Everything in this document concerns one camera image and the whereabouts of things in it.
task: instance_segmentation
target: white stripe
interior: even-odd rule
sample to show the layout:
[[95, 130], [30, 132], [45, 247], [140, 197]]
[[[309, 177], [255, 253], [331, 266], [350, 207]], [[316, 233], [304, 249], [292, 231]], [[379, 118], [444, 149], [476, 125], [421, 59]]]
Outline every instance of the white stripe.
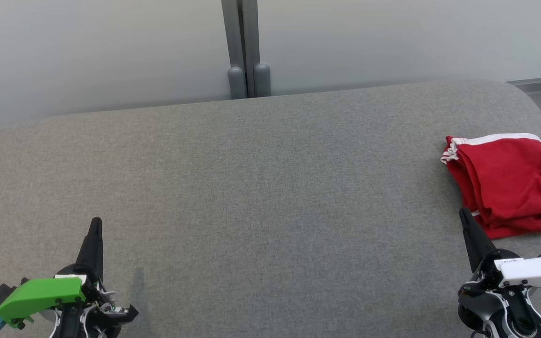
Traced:
[[442, 157], [440, 157], [440, 161], [445, 164], [452, 160], [458, 160], [459, 158], [456, 155], [456, 152], [458, 151], [460, 144], [476, 146], [478, 144], [489, 143], [503, 138], [528, 138], [541, 142], [541, 139], [532, 133], [495, 133], [477, 138], [453, 137], [450, 141], [449, 148], [442, 154]]

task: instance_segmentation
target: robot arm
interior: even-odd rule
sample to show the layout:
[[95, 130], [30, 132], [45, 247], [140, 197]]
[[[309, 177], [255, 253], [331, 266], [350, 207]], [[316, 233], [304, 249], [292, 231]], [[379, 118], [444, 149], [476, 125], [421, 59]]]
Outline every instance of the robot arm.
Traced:
[[498, 249], [468, 209], [459, 215], [473, 272], [459, 289], [460, 319], [474, 335], [541, 338], [541, 315], [530, 301], [533, 291], [541, 288], [541, 256], [523, 259]]
[[0, 285], [0, 330], [8, 324], [24, 329], [24, 321], [41, 313], [54, 323], [50, 338], [116, 338], [120, 327], [137, 317], [138, 311], [117, 307], [103, 285], [101, 219], [93, 218], [77, 262], [54, 278], [28, 280], [18, 287]]

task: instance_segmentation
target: gray fabric surface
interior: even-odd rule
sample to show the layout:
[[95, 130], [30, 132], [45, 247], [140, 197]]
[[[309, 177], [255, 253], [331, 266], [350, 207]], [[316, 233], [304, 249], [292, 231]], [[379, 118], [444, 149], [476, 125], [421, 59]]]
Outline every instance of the gray fabric surface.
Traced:
[[[124, 337], [468, 337], [446, 135], [531, 132], [515, 87], [426, 83], [54, 117], [0, 133], [0, 283], [103, 219]], [[541, 235], [499, 240], [532, 257]], [[541, 311], [541, 293], [534, 296]], [[41, 317], [2, 337], [46, 337]]]

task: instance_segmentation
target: metal frame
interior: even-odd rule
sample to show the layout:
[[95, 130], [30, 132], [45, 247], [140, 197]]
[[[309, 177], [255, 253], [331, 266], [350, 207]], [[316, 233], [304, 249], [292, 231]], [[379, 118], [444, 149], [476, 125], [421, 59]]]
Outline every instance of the metal frame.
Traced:
[[231, 68], [227, 72], [232, 99], [247, 98], [245, 64], [243, 62], [243, 46], [241, 43], [241, 24], [236, 0], [222, 0], [225, 33]]
[[541, 83], [541, 77], [539, 77], [538, 79], [508, 81], [507, 83], [511, 85], [538, 84]]
[[260, 63], [260, 35], [258, 34], [258, 0], [242, 0], [243, 41], [247, 95], [260, 98], [271, 95], [271, 69]]

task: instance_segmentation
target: white wall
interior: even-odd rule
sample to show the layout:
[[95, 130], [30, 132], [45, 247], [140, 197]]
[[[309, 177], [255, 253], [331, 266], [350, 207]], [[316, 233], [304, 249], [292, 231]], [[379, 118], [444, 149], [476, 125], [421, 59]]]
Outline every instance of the white wall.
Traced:
[[541, 77], [541, 1], [258, 0], [272, 94]]
[[0, 128], [229, 99], [220, 0], [0, 0]]

